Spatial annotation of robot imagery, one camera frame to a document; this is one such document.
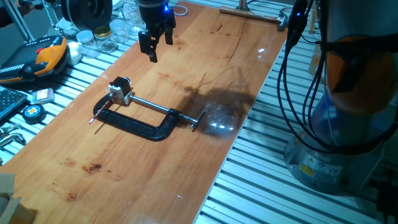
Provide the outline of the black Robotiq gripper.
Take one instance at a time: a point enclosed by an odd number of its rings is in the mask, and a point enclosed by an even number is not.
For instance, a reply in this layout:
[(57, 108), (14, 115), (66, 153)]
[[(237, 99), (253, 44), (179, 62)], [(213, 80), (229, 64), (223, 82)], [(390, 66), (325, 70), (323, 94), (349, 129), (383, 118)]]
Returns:
[(173, 45), (173, 32), (176, 27), (173, 9), (169, 6), (169, 0), (136, 0), (139, 6), (141, 18), (146, 24), (145, 31), (138, 34), (140, 50), (149, 57), (151, 62), (157, 63), (156, 39), (151, 35), (163, 35), (165, 43)]

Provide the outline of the bare person hand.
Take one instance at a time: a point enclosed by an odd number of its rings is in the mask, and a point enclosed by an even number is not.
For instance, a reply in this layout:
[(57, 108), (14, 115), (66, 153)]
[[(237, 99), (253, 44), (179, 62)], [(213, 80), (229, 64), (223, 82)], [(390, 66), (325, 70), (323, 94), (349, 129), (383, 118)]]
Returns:
[(18, 2), (16, 2), (16, 6), (22, 16), (30, 13), (31, 11), (33, 11), (35, 9), (35, 7), (32, 5), (25, 4), (24, 6), (22, 6)]

